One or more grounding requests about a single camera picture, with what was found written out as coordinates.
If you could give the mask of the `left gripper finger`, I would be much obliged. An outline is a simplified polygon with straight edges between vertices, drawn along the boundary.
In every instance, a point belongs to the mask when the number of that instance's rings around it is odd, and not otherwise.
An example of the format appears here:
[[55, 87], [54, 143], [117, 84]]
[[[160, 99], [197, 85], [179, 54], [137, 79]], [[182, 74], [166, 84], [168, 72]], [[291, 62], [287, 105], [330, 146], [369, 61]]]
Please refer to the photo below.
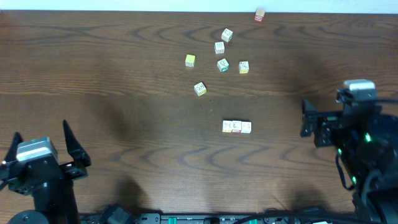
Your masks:
[[11, 145], [10, 145], [10, 148], [4, 158], [4, 162], [6, 164], [16, 160], [17, 147], [22, 142], [23, 142], [23, 139], [22, 139], [21, 134], [19, 132], [15, 132], [14, 137], [11, 142]]
[[90, 156], [78, 142], [72, 129], [65, 119], [63, 120], [63, 132], [68, 154], [73, 158], [74, 161], [81, 162], [85, 167], [90, 166]]

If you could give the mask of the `white block red sides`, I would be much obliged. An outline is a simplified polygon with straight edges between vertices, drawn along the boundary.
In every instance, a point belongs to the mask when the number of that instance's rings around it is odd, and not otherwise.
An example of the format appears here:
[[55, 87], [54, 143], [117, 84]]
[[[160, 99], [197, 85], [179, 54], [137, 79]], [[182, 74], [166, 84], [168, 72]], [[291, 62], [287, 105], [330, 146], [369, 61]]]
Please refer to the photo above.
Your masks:
[[252, 123], [249, 121], [243, 121], [241, 123], [241, 133], [250, 134], [252, 131]]

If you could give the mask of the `green sided picture block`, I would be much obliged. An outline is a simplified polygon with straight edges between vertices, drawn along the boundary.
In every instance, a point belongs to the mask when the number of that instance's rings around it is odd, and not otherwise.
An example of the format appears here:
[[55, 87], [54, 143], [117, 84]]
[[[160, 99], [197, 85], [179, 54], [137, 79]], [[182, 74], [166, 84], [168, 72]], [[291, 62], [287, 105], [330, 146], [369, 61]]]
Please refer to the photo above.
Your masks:
[[232, 121], [232, 132], [240, 133], [242, 131], [242, 121], [234, 120]]

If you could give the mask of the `yellow sided X block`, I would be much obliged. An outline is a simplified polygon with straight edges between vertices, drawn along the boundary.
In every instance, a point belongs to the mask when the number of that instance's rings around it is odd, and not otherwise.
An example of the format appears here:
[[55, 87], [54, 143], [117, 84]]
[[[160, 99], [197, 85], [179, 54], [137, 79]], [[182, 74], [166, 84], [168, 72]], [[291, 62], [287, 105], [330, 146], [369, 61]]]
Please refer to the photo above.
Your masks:
[[223, 120], [222, 132], [231, 133], [233, 131], [233, 122], [230, 120]]

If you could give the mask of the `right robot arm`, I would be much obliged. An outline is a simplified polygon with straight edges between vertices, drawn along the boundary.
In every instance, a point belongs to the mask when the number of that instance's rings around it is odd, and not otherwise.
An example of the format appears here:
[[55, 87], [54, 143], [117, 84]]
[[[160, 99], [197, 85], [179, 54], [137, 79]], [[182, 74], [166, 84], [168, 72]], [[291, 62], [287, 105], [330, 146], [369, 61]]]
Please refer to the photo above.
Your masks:
[[341, 183], [364, 221], [397, 223], [397, 117], [382, 113], [393, 102], [345, 100], [341, 111], [319, 112], [302, 100], [301, 137], [336, 148]]

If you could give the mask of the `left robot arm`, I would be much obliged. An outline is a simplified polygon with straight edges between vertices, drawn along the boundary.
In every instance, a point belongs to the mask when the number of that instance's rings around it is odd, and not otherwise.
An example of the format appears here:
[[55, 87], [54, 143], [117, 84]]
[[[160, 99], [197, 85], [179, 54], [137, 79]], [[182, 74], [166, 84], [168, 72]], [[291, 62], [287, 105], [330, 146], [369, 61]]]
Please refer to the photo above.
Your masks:
[[59, 164], [48, 137], [24, 141], [16, 132], [1, 162], [1, 188], [34, 199], [34, 209], [14, 215], [9, 223], [80, 223], [73, 182], [85, 178], [91, 159], [67, 121], [63, 132], [72, 161]]

